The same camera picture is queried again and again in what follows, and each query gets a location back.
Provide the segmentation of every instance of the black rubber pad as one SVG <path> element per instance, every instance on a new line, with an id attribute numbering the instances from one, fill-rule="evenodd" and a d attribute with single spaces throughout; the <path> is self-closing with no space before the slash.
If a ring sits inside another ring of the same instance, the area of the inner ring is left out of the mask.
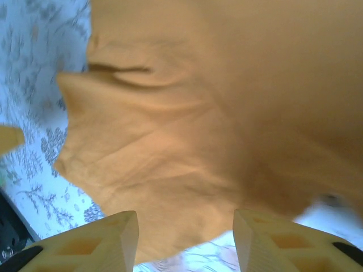
<path id="1" fill-rule="evenodd" d="M 345 255 L 349 256 L 356 263 L 363 266 L 363 251 L 361 251 L 359 248 L 341 242 L 334 242 L 333 246 L 338 248 L 338 250 L 343 252 Z"/>
<path id="2" fill-rule="evenodd" d="M 12 256 L 0 265 L 0 272 L 19 272 L 25 265 L 34 259 L 43 248 L 39 245 L 33 246 Z"/>

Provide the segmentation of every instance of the white bedsheet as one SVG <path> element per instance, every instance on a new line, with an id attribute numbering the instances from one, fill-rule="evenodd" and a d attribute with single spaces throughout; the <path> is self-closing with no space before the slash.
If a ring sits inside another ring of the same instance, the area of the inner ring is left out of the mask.
<path id="1" fill-rule="evenodd" d="M 52 168 L 67 128 L 66 108 L 54 77 L 59 71 L 86 69 L 89 13 L 86 0 L 0 0 L 0 123 L 18 126 L 26 136 L 25 146 L 0 158 L 0 179 L 40 239 L 103 217 L 90 197 Z M 363 248 L 358 223 L 342 223 L 353 220 L 341 212 L 316 213 L 299 221 Z M 228 272 L 239 267 L 228 232 L 169 260 L 139 265 L 135 271 Z"/>

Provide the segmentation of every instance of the yellow object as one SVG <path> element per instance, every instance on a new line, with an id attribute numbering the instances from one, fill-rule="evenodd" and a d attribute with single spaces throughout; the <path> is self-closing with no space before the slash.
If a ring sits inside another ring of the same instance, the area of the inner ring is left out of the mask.
<path id="1" fill-rule="evenodd" d="M 250 210 L 236 210 L 233 235 L 243 272 L 359 272 L 335 235 Z"/>
<path id="2" fill-rule="evenodd" d="M 0 156 L 22 145 L 24 141 L 21 129 L 0 125 Z"/>
<path id="3" fill-rule="evenodd" d="M 124 211 L 32 244 L 43 251 L 20 272 L 132 272 L 138 241 L 134 211 Z"/>

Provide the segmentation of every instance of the orange cloth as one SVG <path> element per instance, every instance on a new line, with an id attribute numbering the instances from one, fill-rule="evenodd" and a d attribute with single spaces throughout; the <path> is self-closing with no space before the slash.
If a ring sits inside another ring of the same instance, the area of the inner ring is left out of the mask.
<path id="1" fill-rule="evenodd" d="M 90 71 L 58 75 L 57 170 L 107 215 L 136 210 L 136 263 L 293 218 L 324 193 L 363 215 L 363 1 L 91 0 Z"/>
<path id="2" fill-rule="evenodd" d="M 0 157 L 24 144 L 24 141 L 24 133 L 21 129 L 0 125 Z"/>

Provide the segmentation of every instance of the fabric fold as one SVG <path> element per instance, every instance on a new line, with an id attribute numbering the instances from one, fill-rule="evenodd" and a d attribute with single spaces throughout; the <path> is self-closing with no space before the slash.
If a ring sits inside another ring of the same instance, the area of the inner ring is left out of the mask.
<path id="1" fill-rule="evenodd" d="M 92 0 L 90 71 L 60 73 L 56 169 L 107 215 L 136 210 L 136 264 L 293 219 L 322 194 L 363 215 L 363 2 Z"/>

